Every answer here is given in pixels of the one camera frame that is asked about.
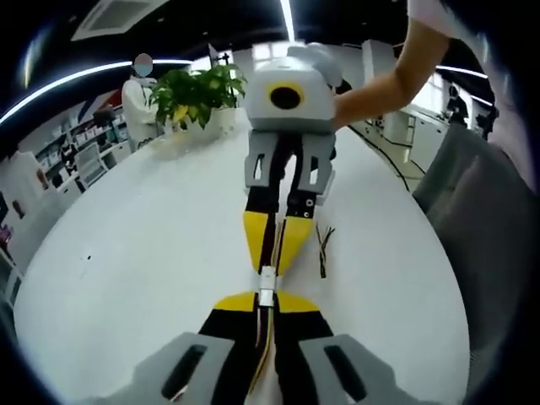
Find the green leaves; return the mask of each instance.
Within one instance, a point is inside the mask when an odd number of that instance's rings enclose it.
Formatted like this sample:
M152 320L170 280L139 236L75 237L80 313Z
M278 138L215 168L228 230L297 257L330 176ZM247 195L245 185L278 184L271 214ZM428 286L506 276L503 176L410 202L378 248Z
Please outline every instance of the green leaves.
M247 83L236 65L218 65L210 70L192 73L186 70L170 70L158 80L150 97L157 104L158 121L165 123L172 119L181 105L187 107L184 119L198 122L205 128L212 115L212 109L234 107L235 92L244 96Z

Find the colored wires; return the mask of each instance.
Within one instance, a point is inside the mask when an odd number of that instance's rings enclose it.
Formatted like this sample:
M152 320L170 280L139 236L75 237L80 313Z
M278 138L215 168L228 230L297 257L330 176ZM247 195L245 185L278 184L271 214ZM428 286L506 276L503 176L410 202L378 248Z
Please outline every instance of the colored wires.
M315 231L317 233L317 240L319 241L319 264L321 266L321 278L327 277L327 245L330 240L330 236L336 229L328 226L324 234L321 234L319 230L319 224L315 225Z

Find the potted plant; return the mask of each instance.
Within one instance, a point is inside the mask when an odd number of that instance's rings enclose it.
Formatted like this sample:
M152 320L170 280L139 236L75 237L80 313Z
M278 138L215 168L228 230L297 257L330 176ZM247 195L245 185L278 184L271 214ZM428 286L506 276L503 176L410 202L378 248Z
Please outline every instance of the potted plant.
M214 139L223 132L225 109L236 106L235 91L244 96L246 79L236 65L218 65L206 71L170 70L154 86L150 101L157 104L157 121L187 130L194 138Z

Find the white lab coat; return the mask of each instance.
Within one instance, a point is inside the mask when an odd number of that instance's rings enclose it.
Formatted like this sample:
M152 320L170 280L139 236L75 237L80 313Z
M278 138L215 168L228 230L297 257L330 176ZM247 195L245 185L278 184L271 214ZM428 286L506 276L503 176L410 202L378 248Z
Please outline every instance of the white lab coat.
M121 89L121 102L129 137L136 149L139 143L158 136L155 116L157 105L150 105L152 79L131 76Z

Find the white sleeve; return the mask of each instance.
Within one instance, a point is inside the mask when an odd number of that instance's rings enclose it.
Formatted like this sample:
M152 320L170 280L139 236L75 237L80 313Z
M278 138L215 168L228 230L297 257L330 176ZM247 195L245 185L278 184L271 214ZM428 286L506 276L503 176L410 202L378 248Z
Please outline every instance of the white sleeve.
M143 124L153 124L157 112L156 105L147 105L144 89L134 80L127 80L121 90L121 102L124 109L130 109Z
M410 19L414 19L448 38L455 38L447 21L448 12L440 0L408 0L407 12Z

